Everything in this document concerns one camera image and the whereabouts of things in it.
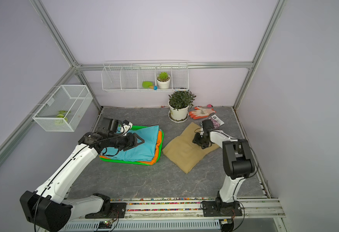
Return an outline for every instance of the wire basket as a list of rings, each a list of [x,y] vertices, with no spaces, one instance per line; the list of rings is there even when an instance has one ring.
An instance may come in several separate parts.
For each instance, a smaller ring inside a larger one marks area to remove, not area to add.
[[[157,76],[161,72],[167,72],[171,76],[168,89],[152,90],[142,87],[143,81],[150,81],[153,85],[157,85]],[[166,63],[156,65],[104,64],[101,79],[102,88],[107,92],[189,90],[187,63],[176,65]]]
[[[75,131],[92,95],[85,85],[61,85],[33,116],[45,131]]]

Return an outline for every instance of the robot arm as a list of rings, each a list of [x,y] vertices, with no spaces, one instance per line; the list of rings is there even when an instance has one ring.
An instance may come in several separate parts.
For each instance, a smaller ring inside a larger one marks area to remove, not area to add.
[[[128,132],[132,123],[126,120],[103,118],[102,125],[96,133],[88,132],[78,141],[72,154],[48,180],[34,192],[26,191],[21,196],[20,203],[29,222],[56,232],[68,221],[80,216],[97,212],[108,216],[111,213],[110,198],[102,194],[64,199],[79,174],[105,147],[115,147],[119,152],[144,143],[136,133]]]
[[[195,134],[193,143],[203,149],[212,146],[212,143],[222,147],[226,176],[215,203],[219,214],[231,212],[239,207],[235,199],[241,184],[255,171],[251,149],[247,140],[233,138],[222,130],[215,130],[210,119],[202,121],[202,125],[201,131]]]

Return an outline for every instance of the potted plant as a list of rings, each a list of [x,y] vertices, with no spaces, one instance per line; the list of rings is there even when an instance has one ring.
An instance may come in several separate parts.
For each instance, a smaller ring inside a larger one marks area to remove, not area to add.
[[[170,82],[171,82],[171,76],[168,75],[167,72],[161,72],[157,76],[157,86],[159,89],[169,89],[170,88]]]
[[[169,95],[168,105],[171,109],[170,119],[176,122],[183,122],[188,117],[188,108],[193,107],[196,96],[188,91],[176,91]]]

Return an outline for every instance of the green plant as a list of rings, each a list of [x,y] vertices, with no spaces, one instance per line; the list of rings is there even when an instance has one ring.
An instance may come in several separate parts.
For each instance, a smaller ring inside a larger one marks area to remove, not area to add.
[[[65,114],[66,112],[67,112],[67,111],[65,111],[65,110],[59,110],[59,111],[58,111],[59,114]]]
[[[193,101],[196,96],[191,91],[176,91],[172,95],[169,95],[169,104],[173,109],[182,109],[190,105],[193,107]]]
[[[165,82],[165,81],[168,81],[170,78],[169,78],[167,72],[161,72],[161,74],[158,75],[157,79],[158,79],[158,81]]]

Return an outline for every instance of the beige cloth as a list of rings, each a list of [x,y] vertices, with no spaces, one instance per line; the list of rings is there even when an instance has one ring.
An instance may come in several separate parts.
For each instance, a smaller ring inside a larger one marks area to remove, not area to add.
[[[209,152],[219,148],[217,144],[202,149],[199,145],[193,143],[195,130],[199,126],[191,123],[181,135],[174,138],[163,149],[163,154],[174,162],[182,171],[188,174],[193,167]]]

